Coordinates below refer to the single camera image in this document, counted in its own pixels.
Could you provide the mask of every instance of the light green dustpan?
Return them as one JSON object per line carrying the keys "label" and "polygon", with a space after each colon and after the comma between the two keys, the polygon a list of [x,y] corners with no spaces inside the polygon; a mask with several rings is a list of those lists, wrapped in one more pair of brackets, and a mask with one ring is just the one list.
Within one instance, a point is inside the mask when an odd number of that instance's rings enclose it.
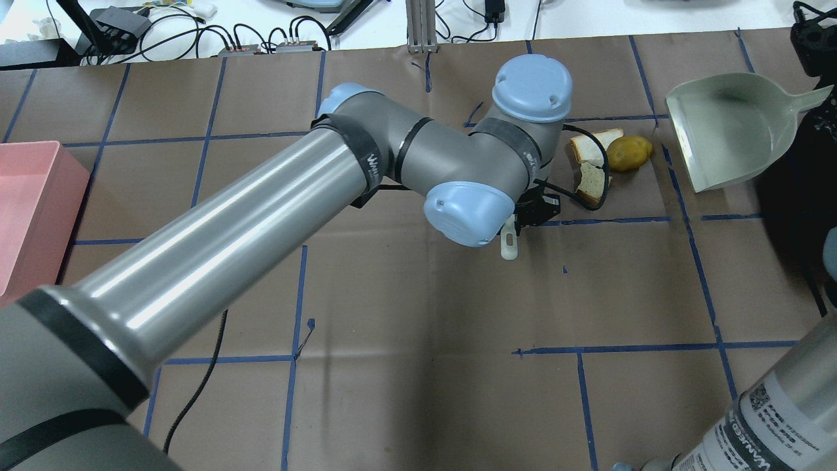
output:
{"label": "light green dustpan", "polygon": [[696,192],[751,179],[782,157],[797,114],[832,87],[789,95],[757,74],[724,74],[678,85],[665,98]]}

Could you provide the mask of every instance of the pink bin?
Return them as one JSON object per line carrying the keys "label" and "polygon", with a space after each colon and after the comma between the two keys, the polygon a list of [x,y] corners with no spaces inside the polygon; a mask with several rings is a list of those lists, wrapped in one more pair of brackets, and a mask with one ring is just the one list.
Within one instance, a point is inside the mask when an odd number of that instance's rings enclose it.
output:
{"label": "pink bin", "polygon": [[0,308],[55,283],[89,179],[59,142],[0,144]]}

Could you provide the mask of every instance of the power adapter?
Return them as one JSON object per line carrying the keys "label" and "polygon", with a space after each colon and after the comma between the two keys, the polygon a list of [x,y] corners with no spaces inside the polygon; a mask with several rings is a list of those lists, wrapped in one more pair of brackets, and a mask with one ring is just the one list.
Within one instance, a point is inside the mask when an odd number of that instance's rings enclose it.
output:
{"label": "power adapter", "polygon": [[485,22],[503,23],[506,19],[506,0],[485,0]]}

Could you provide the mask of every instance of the bread slice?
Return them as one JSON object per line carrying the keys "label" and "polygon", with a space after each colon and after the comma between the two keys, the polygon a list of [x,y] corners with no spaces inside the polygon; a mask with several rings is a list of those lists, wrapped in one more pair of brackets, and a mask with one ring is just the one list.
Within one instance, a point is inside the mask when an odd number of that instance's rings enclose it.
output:
{"label": "bread slice", "polygon": [[[593,135],[602,143],[605,149],[610,143],[625,135],[621,127],[608,129],[607,131],[594,132]],[[578,163],[590,162],[596,167],[604,165],[602,153],[593,139],[587,136],[576,136],[570,139],[570,146],[573,148]]]}
{"label": "bread slice", "polygon": [[590,162],[581,163],[581,183],[576,194],[592,205],[598,204],[604,191],[604,170]]}

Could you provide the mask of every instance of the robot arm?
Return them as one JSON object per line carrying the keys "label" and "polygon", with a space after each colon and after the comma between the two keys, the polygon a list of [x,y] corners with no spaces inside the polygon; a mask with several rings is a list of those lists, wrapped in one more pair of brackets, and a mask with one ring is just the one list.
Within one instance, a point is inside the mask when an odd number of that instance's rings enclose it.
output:
{"label": "robot arm", "polygon": [[426,195],[450,239],[487,244],[546,179],[571,89],[556,60],[517,57],[465,136],[337,87],[294,145],[74,286],[0,312],[0,469],[177,469],[123,418],[181,344],[383,175]]}

